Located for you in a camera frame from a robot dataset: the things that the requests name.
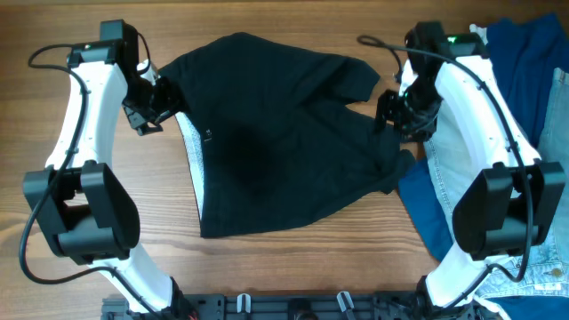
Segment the black shorts garment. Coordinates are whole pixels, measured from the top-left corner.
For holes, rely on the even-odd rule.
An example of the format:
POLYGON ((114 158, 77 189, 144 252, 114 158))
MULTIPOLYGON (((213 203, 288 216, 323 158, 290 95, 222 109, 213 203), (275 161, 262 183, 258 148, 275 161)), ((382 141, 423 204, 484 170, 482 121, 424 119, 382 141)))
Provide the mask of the black shorts garment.
POLYGON ((391 128, 350 109, 379 81, 362 60, 235 33, 160 75, 199 134, 204 238, 307 226, 393 191, 413 166, 391 128))

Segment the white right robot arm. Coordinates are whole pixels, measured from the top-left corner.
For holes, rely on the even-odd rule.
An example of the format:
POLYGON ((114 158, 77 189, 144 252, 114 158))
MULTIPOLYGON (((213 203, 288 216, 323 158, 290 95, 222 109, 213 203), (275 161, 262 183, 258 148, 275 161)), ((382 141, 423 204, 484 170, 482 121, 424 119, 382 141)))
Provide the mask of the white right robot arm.
POLYGON ((568 294, 568 167, 521 133, 491 61, 409 49, 382 117, 425 141, 453 243, 422 280, 428 301, 568 294))

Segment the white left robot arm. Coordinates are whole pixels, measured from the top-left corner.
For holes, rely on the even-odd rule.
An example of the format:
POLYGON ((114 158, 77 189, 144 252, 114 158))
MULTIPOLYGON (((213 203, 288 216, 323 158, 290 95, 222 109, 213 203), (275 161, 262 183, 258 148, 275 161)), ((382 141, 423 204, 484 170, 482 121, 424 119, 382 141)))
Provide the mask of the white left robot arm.
POLYGON ((112 172, 116 122, 123 109, 141 135, 159 130, 177 103, 150 61, 139 62, 137 39, 69 46, 63 67, 71 81, 60 137, 42 171, 27 172, 31 209, 19 248, 23 274, 37 284, 64 284, 103 274, 125 297, 134 319, 182 319, 190 305, 175 281, 140 244, 138 209, 112 172), (31 228, 39 225, 58 257, 84 271, 56 279, 35 275, 27 262, 31 228))

